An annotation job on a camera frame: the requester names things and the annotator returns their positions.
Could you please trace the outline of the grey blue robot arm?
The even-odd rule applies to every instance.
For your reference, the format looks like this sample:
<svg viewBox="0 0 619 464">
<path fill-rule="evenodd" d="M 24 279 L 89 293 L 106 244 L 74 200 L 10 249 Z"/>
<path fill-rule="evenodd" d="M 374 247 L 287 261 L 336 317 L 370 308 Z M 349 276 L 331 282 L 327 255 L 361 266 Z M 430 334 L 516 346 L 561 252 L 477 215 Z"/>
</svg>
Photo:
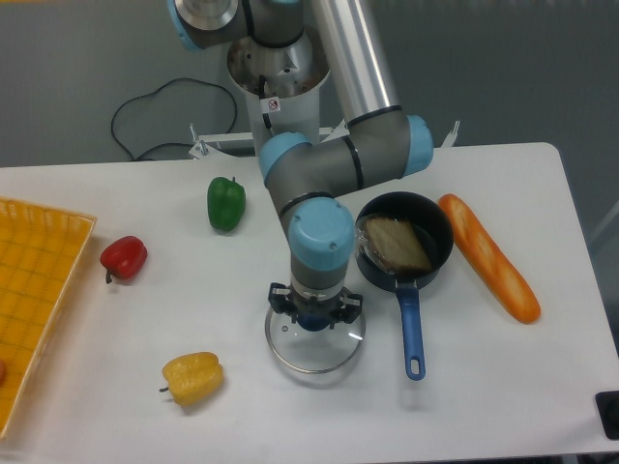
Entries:
<svg viewBox="0 0 619 464">
<path fill-rule="evenodd" d="M 354 221 L 341 195 L 427 168 L 425 121 L 406 115 L 366 1 L 171 1 L 187 48 L 227 44 L 248 100 L 254 149 L 290 249 L 272 310 L 317 332 L 349 324 L 363 300 L 344 286 Z"/>
</svg>

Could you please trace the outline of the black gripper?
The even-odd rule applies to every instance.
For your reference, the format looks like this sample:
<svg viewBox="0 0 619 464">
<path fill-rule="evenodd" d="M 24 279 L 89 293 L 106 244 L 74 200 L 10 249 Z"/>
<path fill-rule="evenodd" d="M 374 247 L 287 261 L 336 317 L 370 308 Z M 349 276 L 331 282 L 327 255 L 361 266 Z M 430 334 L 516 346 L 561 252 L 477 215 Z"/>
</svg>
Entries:
<svg viewBox="0 0 619 464">
<path fill-rule="evenodd" d="M 276 314 L 286 315 L 292 323 L 316 318 L 331 322 L 331 328 L 339 323 L 352 324 L 363 311 L 363 296 L 348 292 L 345 286 L 311 289 L 291 285 L 289 288 L 272 282 L 268 302 Z"/>
</svg>

